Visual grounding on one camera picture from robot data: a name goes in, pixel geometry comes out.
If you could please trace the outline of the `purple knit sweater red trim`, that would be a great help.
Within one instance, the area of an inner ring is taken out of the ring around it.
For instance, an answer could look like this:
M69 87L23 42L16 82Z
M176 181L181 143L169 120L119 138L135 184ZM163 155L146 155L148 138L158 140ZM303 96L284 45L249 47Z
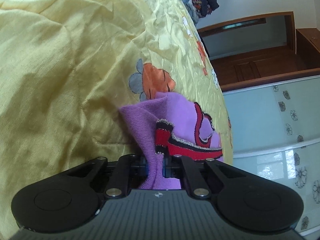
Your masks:
M148 164L148 176L140 189L180 189L176 178L165 178L163 174L166 156L223 160L220 135L212 117L181 94L158 92L154 99L121 107L119 111Z

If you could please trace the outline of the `white wardrobe with flower pattern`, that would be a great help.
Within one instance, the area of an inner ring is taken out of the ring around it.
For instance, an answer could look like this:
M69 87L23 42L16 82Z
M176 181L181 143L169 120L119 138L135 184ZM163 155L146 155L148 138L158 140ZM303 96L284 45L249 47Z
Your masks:
M295 190L304 211L296 230L319 239L319 77L224 94L233 164Z

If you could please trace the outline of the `yellow carrot print quilt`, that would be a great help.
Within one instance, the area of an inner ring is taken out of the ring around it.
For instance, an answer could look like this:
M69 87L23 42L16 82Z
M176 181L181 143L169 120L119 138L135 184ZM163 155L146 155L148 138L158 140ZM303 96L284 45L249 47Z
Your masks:
M1 239L20 189L130 153L120 107L164 91L212 117L231 164L223 94L181 0L1 0Z

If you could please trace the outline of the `brown wooden door frame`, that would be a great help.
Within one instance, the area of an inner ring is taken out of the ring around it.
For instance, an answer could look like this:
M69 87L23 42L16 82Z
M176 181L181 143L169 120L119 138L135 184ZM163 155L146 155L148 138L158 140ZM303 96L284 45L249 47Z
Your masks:
M223 92L319 75L319 29L296 28L291 11L217 23L198 33Z

